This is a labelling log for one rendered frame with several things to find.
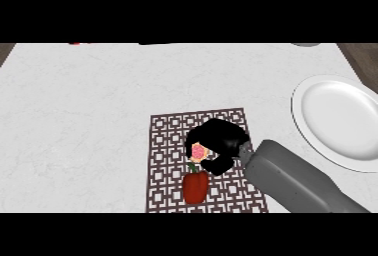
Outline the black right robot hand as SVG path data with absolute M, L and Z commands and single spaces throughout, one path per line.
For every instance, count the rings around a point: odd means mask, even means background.
M 234 160 L 239 158 L 240 146 L 248 141 L 249 135 L 236 124 L 212 118 L 187 133 L 186 157 L 191 157 L 191 145 L 199 143 L 218 154 L 214 160 L 203 159 L 200 166 L 214 176 L 220 176 L 233 167 Z

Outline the brown patterned placemat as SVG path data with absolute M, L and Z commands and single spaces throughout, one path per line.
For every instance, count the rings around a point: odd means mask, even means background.
M 221 175 L 208 175 L 208 192 L 200 204 L 183 199 L 181 181 L 190 172 L 184 140 L 190 129 L 211 118 L 227 120 L 248 131 L 242 108 L 150 116 L 146 176 L 147 213 L 267 213 L 264 194 L 246 182 L 240 162 Z

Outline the white oval plate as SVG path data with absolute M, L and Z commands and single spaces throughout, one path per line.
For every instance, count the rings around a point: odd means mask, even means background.
M 378 173 L 378 94 L 336 75 L 304 79 L 290 96 L 301 136 L 338 166 Z

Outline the red bell pepper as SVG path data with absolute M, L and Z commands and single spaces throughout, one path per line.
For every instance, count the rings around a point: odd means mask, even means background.
M 183 199 L 187 204 L 199 204 L 206 198 L 208 173 L 199 171 L 193 163 L 187 164 L 189 173 L 183 177 Z

